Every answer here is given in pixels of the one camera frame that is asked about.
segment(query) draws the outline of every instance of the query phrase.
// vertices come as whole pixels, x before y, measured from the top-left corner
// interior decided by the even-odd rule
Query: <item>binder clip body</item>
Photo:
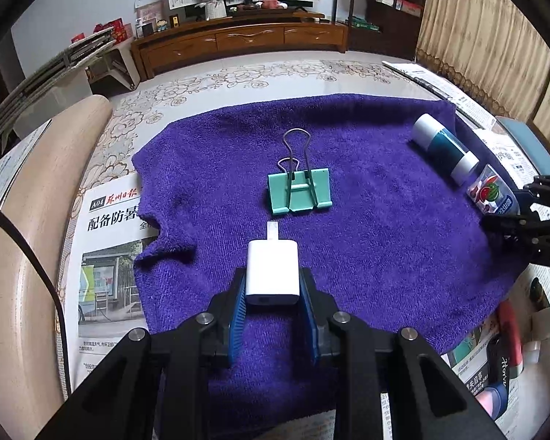
[[[288,134],[294,131],[308,136],[304,145],[305,170],[298,170],[300,162],[293,157],[293,150],[286,140]],[[303,129],[290,129],[283,135],[283,143],[289,150],[289,157],[277,162],[282,173],[272,173],[267,176],[271,210],[274,215],[332,206],[328,169],[312,170],[309,167],[307,148],[310,139],[309,132]],[[284,161],[289,161],[289,170],[283,167]],[[293,163],[296,163],[295,170],[292,170]]]

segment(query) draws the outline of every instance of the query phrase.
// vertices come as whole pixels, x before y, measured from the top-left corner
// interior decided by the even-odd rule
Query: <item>dark wooden bookcase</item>
[[[422,16],[424,15],[426,0],[404,1],[421,6],[421,14],[415,16],[406,11],[397,9],[397,0],[393,0],[393,6],[376,0],[367,0],[365,20],[379,27],[379,32],[374,32],[350,25],[354,10],[354,0],[350,0],[347,49],[353,51],[376,52],[413,60],[415,58],[416,45],[422,25]],[[332,21],[337,21],[337,4],[338,0],[334,0]]]

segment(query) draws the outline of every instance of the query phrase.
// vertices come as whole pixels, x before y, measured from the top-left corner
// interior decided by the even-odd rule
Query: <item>charger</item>
[[[297,243],[279,239],[279,224],[267,222],[267,239],[252,240],[246,261],[248,304],[296,304],[300,298]]]

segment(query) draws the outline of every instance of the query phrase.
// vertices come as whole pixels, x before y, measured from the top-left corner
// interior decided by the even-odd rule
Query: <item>purple towel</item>
[[[333,206],[280,217],[280,237],[298,242],[301,266],[340,309],[380,329],[414,326],[438,352],[454,347],[526,263],[491,253],[464,188],[409,142],[424,113],[455,131],[449,102],[354,94],[226,107],[167,126],[133,157],[139,215],[160,227],[135,263],[151,332],[205,310],[246,264],[248,242],[265,238],[271,219],[267,175],[287,155],[282,134],[302,127],[311,167],[330,169]],[[291,143],[301,155],[301,136]],[[210,384],[212,432],[334,407],[335,373],[308,365],[299,322],[296,307],[249,309],[238,363]]]

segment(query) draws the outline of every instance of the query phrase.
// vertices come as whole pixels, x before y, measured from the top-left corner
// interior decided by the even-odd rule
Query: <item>screw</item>
[[[336,311],[332,318],[342,325],[345,325],[347,322],[350,321],[350,314],[345,313],[344,311]]]
[[[196,321],[199,325],[208,325],[214,320],[214,315],[212,313],[199,313],[196,316]]]
[[[401,330],[401,337],[408,341],[413,341],[418,338],[418,332],[413,327],[404,327]]]
[[[136,327],[128,333],[128,338],[131,341],[140,341],[146,334],[147,332],[142,327]]]

